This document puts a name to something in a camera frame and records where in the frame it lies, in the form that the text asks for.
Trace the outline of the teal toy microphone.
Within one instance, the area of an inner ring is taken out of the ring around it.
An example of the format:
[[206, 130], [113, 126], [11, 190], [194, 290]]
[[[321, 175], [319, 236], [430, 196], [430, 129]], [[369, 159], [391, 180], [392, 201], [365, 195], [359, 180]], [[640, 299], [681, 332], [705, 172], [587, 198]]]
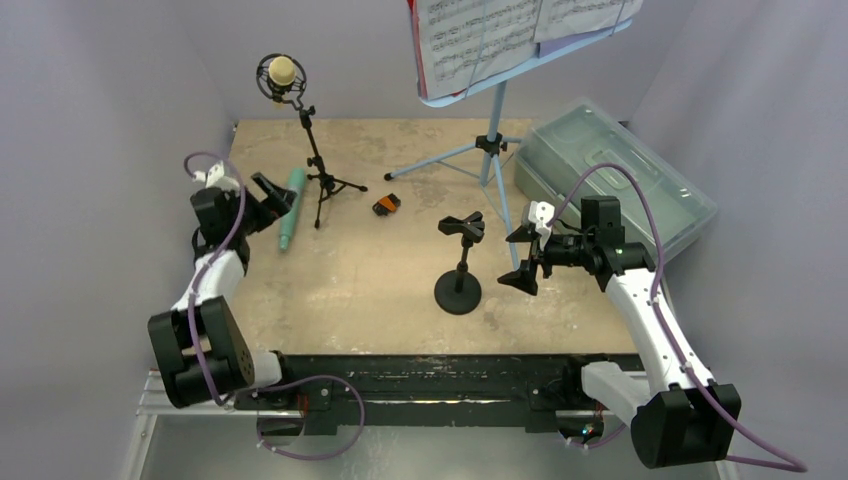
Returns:
[[286, 188], [295, 192], [296, 198], [292, 201], [292, 206], [289, 212], [286, 213], [280, 221], [278, 248], [281, 252], [285, 252], [289, 249], [294, 237], [305, 183], [306, 171], [303, 168], [293, 169], [287, 180]]

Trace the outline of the black round-base mic stand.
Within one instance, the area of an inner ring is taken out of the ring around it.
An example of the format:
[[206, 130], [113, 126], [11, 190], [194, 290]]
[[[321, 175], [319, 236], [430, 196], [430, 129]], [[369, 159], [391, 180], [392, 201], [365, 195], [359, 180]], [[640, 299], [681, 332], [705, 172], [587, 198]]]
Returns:
[[443, 273], [436, 281], [434, 298], [438, 306], [452, 315], [465, 315], [478, 307], [482, 299], [479, 280], [468, 271], [470, 249], [484, 238], [483, 214], [475, 211], [464, 219], [447, 216], [438, 222], [444, 235], [460, 234], [463, 248], [461, 259], [454, 270]]

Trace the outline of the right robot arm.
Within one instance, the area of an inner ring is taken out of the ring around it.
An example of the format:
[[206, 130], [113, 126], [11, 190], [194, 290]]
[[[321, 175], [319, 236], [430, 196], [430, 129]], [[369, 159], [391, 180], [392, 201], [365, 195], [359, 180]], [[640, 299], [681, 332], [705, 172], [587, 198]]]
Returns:
[[578, 232], [554, 233], [555, 208], [529, 202], [520, 226], [507, 240], [527, 243], [518, 269], [499, 283], [530, 295], [537, 278], [556, 266], [580, 267], [623, 315], [646, 378], [637, 381], [610, 360], [586, 360], [564, 376], [561, 392], [576, 407], [596, 400], [629, 429], [634, 450], [648, 468], [726, 459], [734, 429], [717, 408], [738, 418], [741, 398], [719, 384], [685, 339], [653, 281], [658, 269], [647, 247], [626, 239], [619, 200], [589, 196], [581, 201]]

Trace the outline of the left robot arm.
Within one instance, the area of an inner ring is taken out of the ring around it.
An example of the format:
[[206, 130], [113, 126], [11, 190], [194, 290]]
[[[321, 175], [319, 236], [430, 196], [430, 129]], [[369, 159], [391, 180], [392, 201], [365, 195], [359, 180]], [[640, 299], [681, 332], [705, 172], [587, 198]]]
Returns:
[[251, 178], [265, 199], [225, 187], [221, 174], [191, 196], [198, 220], [191, 238], [195, 274], [171, 309], [147, 324], [166, 395], [176, 408], [244, 389], [259, 389], [275, 409], [297, 399], [298, 382], [283, 372], [282, 354], [250, 349], [228, 304], [247, 273], [248, 236], [287, 214], [297, 198], [260, 172]]

